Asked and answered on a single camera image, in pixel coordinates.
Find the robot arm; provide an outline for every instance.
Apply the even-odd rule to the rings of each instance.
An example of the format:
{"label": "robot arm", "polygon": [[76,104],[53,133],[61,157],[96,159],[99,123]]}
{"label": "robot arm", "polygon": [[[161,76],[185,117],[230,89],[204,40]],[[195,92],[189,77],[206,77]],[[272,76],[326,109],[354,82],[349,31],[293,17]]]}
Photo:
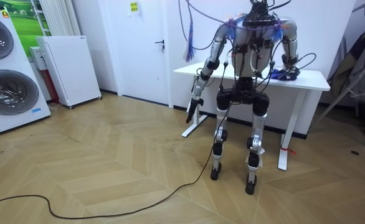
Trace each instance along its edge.
{"label": "robot arm", "polygon": [[299,70],[296,68],[298,63],[297,53],[297,25],[296,22],[291,19],[282,19],[281,23],[285,26],[285,32],[283,33],[283,49],[285,54],[282,55],[282,62],[284,65],[284,72],[299,74]]}
{"label": "robot arm", "polygon": [[186,120],[187,123],[189,123],[190,120],[192,119],[192,116],[195,113],[197,105],[200,104],[201,106],[203,106],[204,101],[203,99],[201,99],[201,94],[207,84],[207,81],[213,74],[213,71],[219,67],[220,64],[219,57],[220,54],[222,53],[222,50],[224,49],[228,31],[229,27],[223,24],[219,27],[216,33],[210,57],[206,59],[206,62],[201,71],[201,75],[197,79],[197,83],[192,91],[192,100],[189,104],[188,118]]}

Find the washing machine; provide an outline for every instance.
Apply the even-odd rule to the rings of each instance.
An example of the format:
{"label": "washing machine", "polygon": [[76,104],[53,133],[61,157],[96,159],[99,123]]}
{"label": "washing machine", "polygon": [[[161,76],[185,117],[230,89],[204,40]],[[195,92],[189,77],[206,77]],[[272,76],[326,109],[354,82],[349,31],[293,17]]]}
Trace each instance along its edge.
{"label": "washing machine", "polygon": [[7,12],[0,9],[0,133],[50,116]]}

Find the white mini fridge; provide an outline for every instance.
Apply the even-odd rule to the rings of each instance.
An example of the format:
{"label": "white mini fridge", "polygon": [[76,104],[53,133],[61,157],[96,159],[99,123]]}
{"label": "white mini fridge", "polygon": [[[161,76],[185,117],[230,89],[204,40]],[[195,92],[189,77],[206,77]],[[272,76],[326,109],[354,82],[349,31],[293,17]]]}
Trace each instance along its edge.
{"label": "white mini fridge", "polygon": [[36,37],[62,105],[98,98],[101,92],[85,36]]}

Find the white door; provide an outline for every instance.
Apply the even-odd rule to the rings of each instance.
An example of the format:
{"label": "white door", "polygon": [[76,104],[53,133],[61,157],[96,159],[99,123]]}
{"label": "white door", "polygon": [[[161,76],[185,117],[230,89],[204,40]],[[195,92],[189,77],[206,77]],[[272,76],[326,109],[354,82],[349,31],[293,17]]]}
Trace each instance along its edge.
{"label": "white door", "polygon": [[[100,1],[118,93],[168,104],[163,44],[163,0]],[[138,12],[131,4],[137,2]]]}

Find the humanoid robot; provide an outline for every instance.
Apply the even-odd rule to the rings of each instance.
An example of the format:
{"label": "humanoid robot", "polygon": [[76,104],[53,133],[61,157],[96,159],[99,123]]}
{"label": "humanoid robot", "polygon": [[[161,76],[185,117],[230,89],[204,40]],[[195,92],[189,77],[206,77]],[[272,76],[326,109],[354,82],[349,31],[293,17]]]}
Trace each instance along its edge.
{"label": "humanoid robot", "polygon": [[221,171],[220,159],[223,154],[223,143],[227,140],[226,119],[232,103],[253,105],[253,128],[252,135],[247,140],[249,158],[247,165],[249,174],[246,179],[245,191],[252,195],[257,182],[255,175],[262,150],[262,138],[267,110],[270,104],[268,96],[263,91],[256,90],[256,77],[262,77],[262,71],[268,64],[273,68],[272,52],[277,32],[281,33],[281,41],[285,54],[282,55],[284,64],[280,73],[285,74],[289,80],[299,74],[296,67],[298,63],[296,30],[297,26],[291,19],[278,18],[276,14],[269,14],[267,0],[250,0],[252,10],[231,23],[222,24],[215,35],[211,48],[211,55],[206,60],[197,83],[192,91],[192,100],[189,107],[187,123],[191,120],[196,107],[203,105],[201,93],[210,79],[214,70],[220,64],[219,57],[227,40],[232,41],[232,64],[235,76],[238,78],[235,85],[230,89],[220,88],[217,94],[217,128],[215,141],[212,147],[213,166],[211,179],[217,180]]}

